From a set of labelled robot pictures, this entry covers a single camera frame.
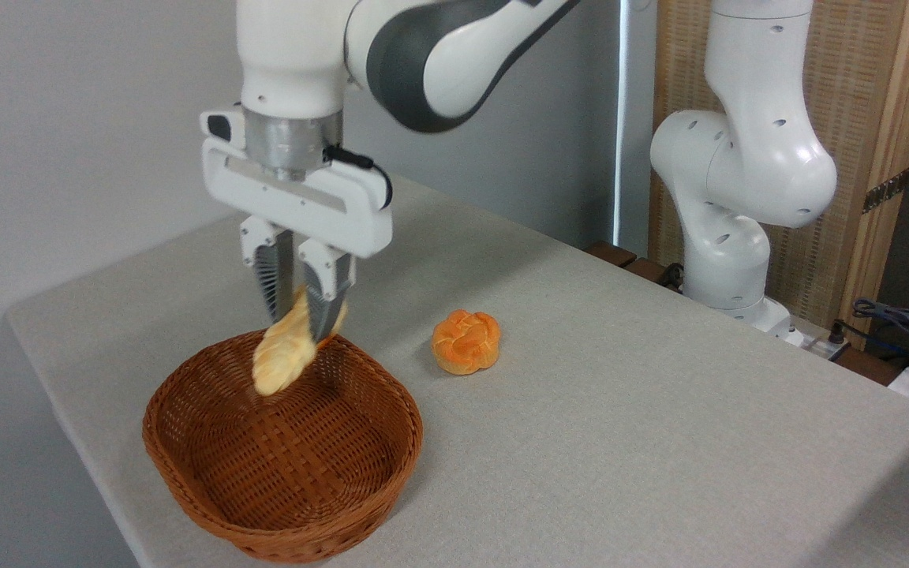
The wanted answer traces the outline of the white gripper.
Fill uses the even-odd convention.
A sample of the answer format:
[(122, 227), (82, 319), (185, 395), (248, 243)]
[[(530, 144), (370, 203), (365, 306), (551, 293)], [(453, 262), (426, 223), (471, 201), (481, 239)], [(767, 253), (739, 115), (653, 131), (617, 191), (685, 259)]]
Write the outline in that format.
[(239, 242), (271, 323), (294, 305), (293, 231), (312, 237), (298, 251), (309, 330), (320, 344), (339, 332), (346, 315), (346, 295), (356, 279), (350, 254), (367, 259), (392, 241), (388, 182), (378, 172), (338, 159), (307, 171), (302, 181), (264, 169), (245, 154), (245, 118), (239, 107), (202, 113), (200, 129), (207, 136), (201, 150), (207, 192), (221, 204), (256, 216), (239, 226)]

